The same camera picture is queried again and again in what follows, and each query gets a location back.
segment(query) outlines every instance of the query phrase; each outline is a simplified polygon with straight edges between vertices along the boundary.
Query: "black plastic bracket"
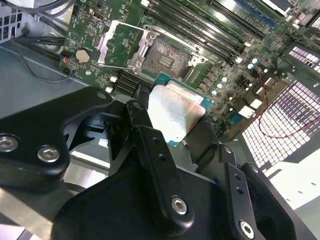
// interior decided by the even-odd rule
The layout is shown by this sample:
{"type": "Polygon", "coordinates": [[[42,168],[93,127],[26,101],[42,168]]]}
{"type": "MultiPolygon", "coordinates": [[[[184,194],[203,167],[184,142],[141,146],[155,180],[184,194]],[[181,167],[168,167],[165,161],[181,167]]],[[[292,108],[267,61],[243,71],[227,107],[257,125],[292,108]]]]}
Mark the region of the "black plastic bracket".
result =
{"type": "Polygon", "coordinates": [[[64,127],[105,111],[111,102],[106,92],[86,87],[1,119],[0,135],[14,138],[17,147],[0,152],[0,185],[34,191],[54,189],[70,161],[64,127]],[[39,150],[45,146],[58,152],[57,160],[39,159],[39,150]]]}
{"type": "Polygon", "coordinates": [[[170,236],[180,236],[193,225],[195,213],[168,145],[161,131],[152,127],[147,109],[141,103],[128,101],[126,108],[132,127],[130,138],[145,172],[154,220],[170,236]],[[183,214],[174,210],[175,199],[186,205],[183,214]]]}

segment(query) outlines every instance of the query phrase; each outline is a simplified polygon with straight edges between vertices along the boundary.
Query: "red wire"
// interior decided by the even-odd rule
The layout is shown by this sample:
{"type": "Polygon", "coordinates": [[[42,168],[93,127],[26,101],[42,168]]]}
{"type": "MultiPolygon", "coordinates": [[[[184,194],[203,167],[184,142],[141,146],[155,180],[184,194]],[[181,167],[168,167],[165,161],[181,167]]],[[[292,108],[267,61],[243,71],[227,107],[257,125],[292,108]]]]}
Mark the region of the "red wire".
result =
{"type": "Polygon", "coordinates": [[[268,96],[267,96],[267,89],[266,89],[266,85],[262,82],[261,78],[259,78],[262,85],[263,85],[263,90],[264,90],[264,97],[266,99],[266,106],[265,106],[265,109],[262,111],[262,113],[260,114],[260,116],[258,117],[258,121],[259,121],[259,124],[258,124],[258,128],[260,130],[260,132],[262,133],[262,135],[268,137],[268,138],[271,138],[271,139],[286,139],[286,138],[290,138],[292,137],[293,135],[297,134],[298,132],[300,132],[301,130],[305,129],[306,127],[308,127],[310,124],[316,122],[316,121],[319,121],[320,120],[320,116],[316,117],[315,119],[313,119],[312,121],[306,123],[304,126],[302,126],[301,128],[299,128],[296,132],[293,132],[289,135],[285,135],[285,136],[270,136],[268,135],[267,133],[265,133],[262,129],[261,129],[261,119],[264,115],[264,113],[268,110],[269,108],[269,100],[268,100],[268,96]]]}

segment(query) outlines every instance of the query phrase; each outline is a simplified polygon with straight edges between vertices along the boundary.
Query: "mounting hole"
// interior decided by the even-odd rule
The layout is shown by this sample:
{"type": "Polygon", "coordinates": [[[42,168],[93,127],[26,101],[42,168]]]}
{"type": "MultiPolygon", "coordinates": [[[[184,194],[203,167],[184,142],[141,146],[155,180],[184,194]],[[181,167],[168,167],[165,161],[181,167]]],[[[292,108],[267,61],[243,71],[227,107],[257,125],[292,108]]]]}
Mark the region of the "mounting hole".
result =
{"type": "Polygon", "coordinates": [[[166,156],[163,155],[163,154],[159,154],[159,155],[158,155],[158,159],[159,159],[160,161],[164,162],[164,161],[166,160],[166,156]]]}
{"type": "Polygon", "coordinates": [[[156,144],[158,144],[158,143],[160,142],[159,139],[156,138],[156,137],[153,137],[153,138],[152,138],[152,141],[154,141],[156,144]]]}
{"type": "Polygon", "coordinates": [[[238,180],[241,180],[241,177],[239,177],[237,174],[235,174],[234,177],[238,180]]]}
{"type": "Polygon", "coordinates": [[[236,187],[236,190],[237,190],[237,191],[238,191],[238,193],[240,193],[241,195],[243,195],[243,194],[244,194],[244,191],[242,191],[242,190],[241,190],[241,188],[236,187]]]}

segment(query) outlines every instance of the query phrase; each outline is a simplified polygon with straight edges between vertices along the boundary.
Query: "screw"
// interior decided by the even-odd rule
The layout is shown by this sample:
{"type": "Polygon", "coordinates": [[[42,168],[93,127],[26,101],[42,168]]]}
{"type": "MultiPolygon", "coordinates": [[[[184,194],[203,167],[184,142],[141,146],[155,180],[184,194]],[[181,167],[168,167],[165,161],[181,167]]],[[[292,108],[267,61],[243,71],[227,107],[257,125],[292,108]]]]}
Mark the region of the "screw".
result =
{"type": "Polygon", "coordinates": [[[46,163],[54,163],[59,159],[60,154],[52,146],[44,146],[38,150],[37,157],[46,163]]]}
{"type": "Polygon", "coordinates": [[[18,147],[18,140],[13,136],[0,136],[0,152],[9,153],[18,147]]]}
{"type": "Polygon", "coordinates": [[[140,62],[140,61],[137,61],[136,63],[135,63],[135,67],[136,68],[141,68],[141,66],[142,66],[142,63],[140,62]]]}
{"type": "Polygon", "coordinates": [[[255,165],[251,164],[250,166],[253,171],[255,171],[256,173],[259,173],[259,169],[255,165]]]}
{"type": "Polygon", "coordinates": [[[105,94],[101,93],[101,92],[99,92],[99,93],[97,94],[97,96],[98,96],[99,98],[101,98],[101,99],[107,99],[107,96],[106,96],[105,94]]]}
{"type": "Polygon", "coordinates": [[[180,197],[172,198],[171,206],[177,214],[185,215],[187,213],[187,205],[180,197]]]}
{"type": "Polygon", "coordinates": [[[149,37],[150,37],[151,40],[155,40],[156,39],[156,36],[154,34],[150,34],[149,37]]]}
{"type": "Polygon", "coordinates": [[[252,227],[245,221],[239,221],[239,226],[244,235],[249,239],[254,239],[255,233],[252,227]]]}
{"type": "Polygon", "coordinates": [[[141,104],[140,103],[138,103],[138,102],[134,102],[133,103],[133,106],[135,106],[137,109],[139,109],[139,110],[142,110],[142,109],[144,109],[142,106],[141,106],[141,104]]]}
{"type": "Polygon", "coordinates": [[[224,150],[228,153],[228,154],[231,154],[232,151],[230,148],[228,148],[227,146],[224,146],[224,150]]]}

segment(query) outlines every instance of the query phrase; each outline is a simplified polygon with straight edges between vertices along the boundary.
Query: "metal sheet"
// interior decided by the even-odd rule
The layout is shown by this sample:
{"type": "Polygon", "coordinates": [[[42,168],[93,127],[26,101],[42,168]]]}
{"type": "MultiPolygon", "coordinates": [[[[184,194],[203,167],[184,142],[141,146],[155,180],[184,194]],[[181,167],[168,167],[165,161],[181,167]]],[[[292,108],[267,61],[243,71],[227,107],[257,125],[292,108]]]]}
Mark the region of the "metal sheet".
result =
{"type": "Polygon", "coordinates": [[[199,104],[163,85],[156,85],[150,94],[150,120],[167,143],[180,142],[205,112],[199,104]]]}

